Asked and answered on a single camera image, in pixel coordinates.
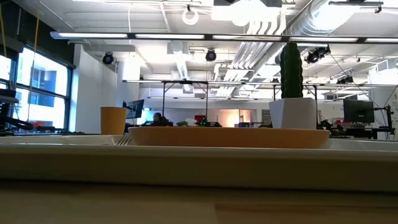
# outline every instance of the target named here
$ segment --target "monitor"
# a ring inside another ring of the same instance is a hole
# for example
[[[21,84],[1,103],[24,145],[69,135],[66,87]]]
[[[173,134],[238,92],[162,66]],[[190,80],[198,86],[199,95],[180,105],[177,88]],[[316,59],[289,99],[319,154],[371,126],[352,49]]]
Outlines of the monitor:
[[[374,123],[373,102],[344,100],[343,108],[345,121]]]
[[[127,119],[140,118],[142,108],[144,107],[144,100],[136,100],[127,103]]]

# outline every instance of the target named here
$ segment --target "cup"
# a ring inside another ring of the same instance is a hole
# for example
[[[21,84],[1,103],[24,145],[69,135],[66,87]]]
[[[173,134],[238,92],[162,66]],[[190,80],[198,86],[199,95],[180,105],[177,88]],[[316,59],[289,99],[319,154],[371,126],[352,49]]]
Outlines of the cup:
[[[126,125],[127,108],[113,106],[101,107],[101,134],[124,134]]]

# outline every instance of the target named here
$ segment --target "green cactus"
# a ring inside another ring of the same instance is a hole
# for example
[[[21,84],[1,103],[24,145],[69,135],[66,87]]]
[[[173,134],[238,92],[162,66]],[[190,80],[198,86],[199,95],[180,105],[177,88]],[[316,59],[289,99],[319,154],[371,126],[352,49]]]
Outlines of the green cactus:
[[[289,42],[286,44],[282,52],[284,61],[283,75],[285,81],[283,92],[284,97],[301,98],[303,97],[303,68],[300,51],[298,50],[296,43]]]

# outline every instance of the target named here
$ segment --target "plant pot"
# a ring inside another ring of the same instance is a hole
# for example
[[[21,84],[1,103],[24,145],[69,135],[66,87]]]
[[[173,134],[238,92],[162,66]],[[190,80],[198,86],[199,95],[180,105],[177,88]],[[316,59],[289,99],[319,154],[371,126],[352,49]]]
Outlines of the plant pot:
[[[317,128],[317,102],[312,98],[286,98],[269,103],[273,128]]]

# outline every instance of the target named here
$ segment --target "plate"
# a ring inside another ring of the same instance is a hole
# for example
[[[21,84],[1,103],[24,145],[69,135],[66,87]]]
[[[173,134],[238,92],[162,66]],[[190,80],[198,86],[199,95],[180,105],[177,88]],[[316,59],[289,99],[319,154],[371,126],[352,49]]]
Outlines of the plate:
[[[274,128],[139,127],[129,134],[138,146],[319,149],[329,138],[327,130]]]

